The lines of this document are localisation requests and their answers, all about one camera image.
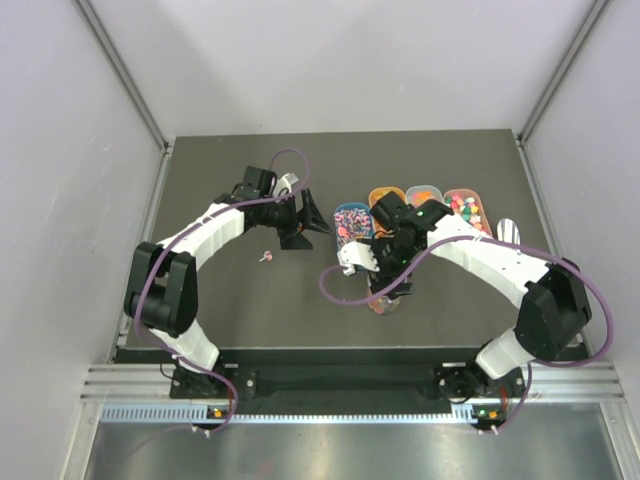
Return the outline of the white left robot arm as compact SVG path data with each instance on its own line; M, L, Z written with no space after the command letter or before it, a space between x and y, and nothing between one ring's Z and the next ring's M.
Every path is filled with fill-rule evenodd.
M310 190L295 175L249 166L242 181L195 221L160 243L140 243L133 254L125 314L138 337L168 352L205 396L216 396L225 387L231 397L237 392L219 366L219 348L197 320L198 271L226 244L257 226L274 229L283 250L312 249L305 231L332 232Z

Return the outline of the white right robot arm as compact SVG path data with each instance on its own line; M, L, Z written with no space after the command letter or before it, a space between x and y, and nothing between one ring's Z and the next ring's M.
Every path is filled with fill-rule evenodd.
M376 263L371 293L391 300L413 292L409 265L431 249L507 298L519 311L514 327L488 341L464 368L467 384L487 396L504 376L531 361L554 362L591 320L578 268L567 260L545 261L493 243L445 204L430 199L419 207L389 192L371 213L385 230L370 243Z

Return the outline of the silver metal scoop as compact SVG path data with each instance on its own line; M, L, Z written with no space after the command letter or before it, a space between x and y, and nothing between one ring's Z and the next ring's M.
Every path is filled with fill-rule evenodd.
M497 222L497 239L513 245L521 244L520 231L516 223L509 218L502 218Z

